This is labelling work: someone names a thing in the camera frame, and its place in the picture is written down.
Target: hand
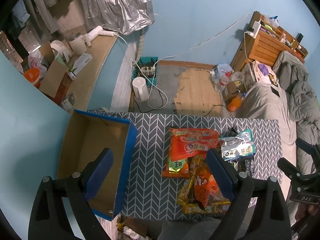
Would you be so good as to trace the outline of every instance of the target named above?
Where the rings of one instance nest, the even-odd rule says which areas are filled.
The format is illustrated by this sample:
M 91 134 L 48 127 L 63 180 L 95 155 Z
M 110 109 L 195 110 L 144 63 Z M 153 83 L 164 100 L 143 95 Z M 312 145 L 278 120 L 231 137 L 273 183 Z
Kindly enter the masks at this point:
M 305 215 L 307 214 L 307 211 L 310 215 L 314 216 L 318 211 L 318 209 L 319 209 L 319 204 L 315 206 L 315 205 L 308 205 L 305 203 L 299 203 L 298 210 L 294 218 L 297 221 L 299 221 L 300 219 L 305 217 Z

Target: white fan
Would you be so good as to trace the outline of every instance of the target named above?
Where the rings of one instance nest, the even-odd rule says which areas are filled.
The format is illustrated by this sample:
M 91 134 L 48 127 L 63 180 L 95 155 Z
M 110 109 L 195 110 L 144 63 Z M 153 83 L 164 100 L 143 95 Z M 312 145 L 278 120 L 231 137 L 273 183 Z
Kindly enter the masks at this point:
M 53 41 L 50 45 L 51 48 L 55 49 L 61 56 L 64 55 L 67 63 L 69 62 L 69 59 L 72 57 L 72 53 L 67 49 L 62 41 Z

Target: table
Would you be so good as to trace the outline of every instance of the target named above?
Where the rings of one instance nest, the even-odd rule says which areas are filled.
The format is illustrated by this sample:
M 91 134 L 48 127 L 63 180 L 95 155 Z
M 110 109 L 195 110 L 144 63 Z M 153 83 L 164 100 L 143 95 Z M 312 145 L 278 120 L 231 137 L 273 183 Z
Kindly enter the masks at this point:
M 66 94 L 74 93 L 76 97 L 75 109 L 86 111 L 93 88 L 97 82 L 103 64 L 116 42 L 117 37 L 98 36 L 91 42 L 86 53 L 91 54 L 92 60 L 79 72 L 76 79 L 71 82 Z M 73 56 L 68 67 L 71 66 L 78 56 Z
M 170 145 L 169 127 L 216 129 L 224 137 L 230 136 L 231 128 L 236 131 L 250 128 L 256 148 L 254 177 L 267 179 L 273 175 L 281 185 L 282 172 L 277 167 L 277 161 L 282 157 L 278 120 L 107 113 L 102 108 L 89 112 L 130 119 L 138 130 L 123 215 L 154 220 L 190 220 L 208 216 L 183 214 L 176 196 L 184 179 L 161 177 Z

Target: blue gripper pad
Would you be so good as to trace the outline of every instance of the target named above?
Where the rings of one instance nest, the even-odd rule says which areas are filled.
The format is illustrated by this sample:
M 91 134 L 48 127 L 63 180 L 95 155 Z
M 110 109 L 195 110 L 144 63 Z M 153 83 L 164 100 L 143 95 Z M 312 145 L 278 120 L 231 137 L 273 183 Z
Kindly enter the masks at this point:
M 86 182 L 84 199 L 89 202 L 90 199 L 95 198 L 97 193 L 108 175 L 113 165 L 113 152 L 108 149 L 106 154 L 103 156 L 95 170 Z
M 212 152 L 212 150 L 207 151 L 206 159 L 210 172 L 216 180 L 222 195 L 225 198 L 229 199 L 230 202 L 232 202 L 235 198 L 235 194 L 233 191 L 233 183 L 228 173 L 226 172 L 220 161 L 217 159 L 215 154 Z

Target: wooden floor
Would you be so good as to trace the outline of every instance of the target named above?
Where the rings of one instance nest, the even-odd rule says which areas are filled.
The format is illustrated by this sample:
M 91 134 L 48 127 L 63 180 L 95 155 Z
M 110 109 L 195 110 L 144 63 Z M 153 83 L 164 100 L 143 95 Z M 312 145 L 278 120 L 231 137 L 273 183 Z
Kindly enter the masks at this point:
M 212 109 L 213 105 L 221 104 L 221 99 L 220 94 L 214 90 L 214 83 L 209 71 L 207 69 L 188 68 L 178 76 L 179 87 L 174 99 L 177 114 L 221 116 L 221 106 Z

